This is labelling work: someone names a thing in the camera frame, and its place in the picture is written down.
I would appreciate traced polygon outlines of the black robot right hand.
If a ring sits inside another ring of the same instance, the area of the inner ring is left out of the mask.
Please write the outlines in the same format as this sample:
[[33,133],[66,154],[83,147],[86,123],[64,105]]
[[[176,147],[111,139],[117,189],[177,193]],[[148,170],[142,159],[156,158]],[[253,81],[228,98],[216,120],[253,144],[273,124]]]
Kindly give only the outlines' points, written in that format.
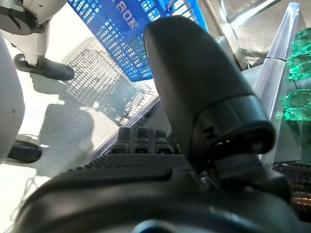
[[172,133],[135,143],[120,128],[110,152],[32,193],[15,233],[303,233],[288,179],[263,166],[276,132],[215,40],[182,16],[144,29],[143,43]]

